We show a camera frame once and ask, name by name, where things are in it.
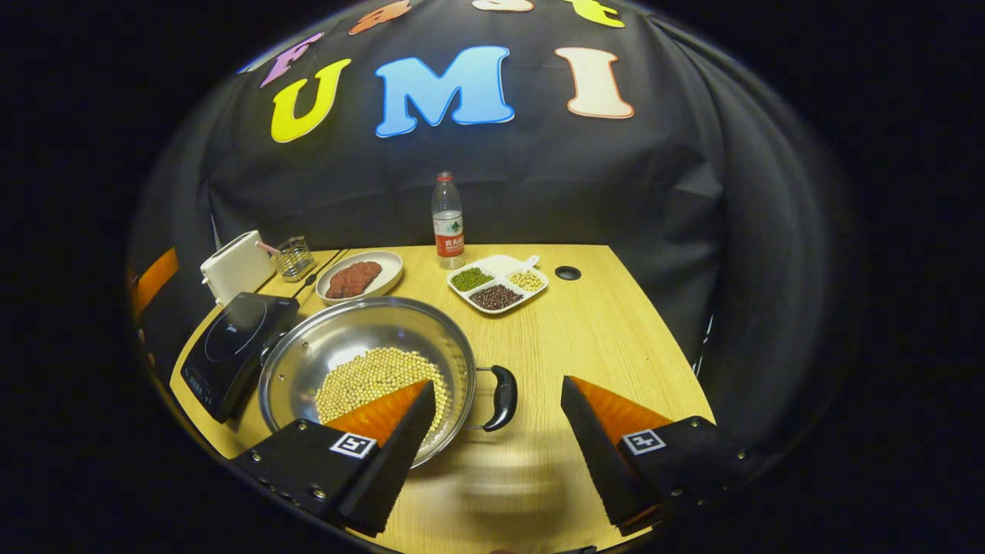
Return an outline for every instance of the blue letter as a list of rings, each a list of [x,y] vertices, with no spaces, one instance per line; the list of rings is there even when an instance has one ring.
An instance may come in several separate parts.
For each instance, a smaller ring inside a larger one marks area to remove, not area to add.
[[[509,50],[502,46],[475,46],[455,56],[438,77],[418,58],[404,58],[380,66],[376,75],[386,87],[383,122],[376,136],[386,138],[409,133],[418,126],[407,113],[407,101],[432,127],[441,122],[451,99],[461,91],[460,105],[451,118],[460,125],[503,123],[513,118],[513,108],[502,97],[499,66]]]

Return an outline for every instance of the wire basket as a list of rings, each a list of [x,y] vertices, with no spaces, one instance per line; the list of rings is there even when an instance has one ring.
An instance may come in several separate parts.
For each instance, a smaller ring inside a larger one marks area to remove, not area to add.
[[[314,267],[314,256],[304,237],[291,237],[277,250],[281,253],[274,255],[274,265],[288,283],[300,281]]]

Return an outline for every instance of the induction cooktop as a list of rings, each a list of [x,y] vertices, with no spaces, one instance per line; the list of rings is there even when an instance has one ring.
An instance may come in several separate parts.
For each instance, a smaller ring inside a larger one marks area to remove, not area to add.
[[[181,377],[219,423],[238,417],[257,385],[261,354],[294,326],[293,298],[239,293],[198,338]]]

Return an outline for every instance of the stainless steel pot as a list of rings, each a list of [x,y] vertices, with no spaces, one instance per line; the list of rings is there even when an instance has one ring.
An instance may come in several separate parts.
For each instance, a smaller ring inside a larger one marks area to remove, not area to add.
[[[516,379],[506,368],[476,368],[469,341],[450,317],[415,300],[377,297],[344,302],[303,321],[263,361],[259,402],[277,432],[298,418],[319,421],[315,393],[339,365],[372,348],[418,351],[434,363],[450,396],[437,428],[421,442],[412,467],[431,459],[465,424],[476,391],[476,371],[496,375],[495,413],[483,426],[494,431],[516,412]]]

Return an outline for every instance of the red meat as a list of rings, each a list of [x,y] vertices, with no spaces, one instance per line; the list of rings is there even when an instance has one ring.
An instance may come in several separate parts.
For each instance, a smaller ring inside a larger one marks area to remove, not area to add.
[[[361,295],[381,271],[383,268],[375,261],[356,262],[332,276],[325,296],[343,299]]]

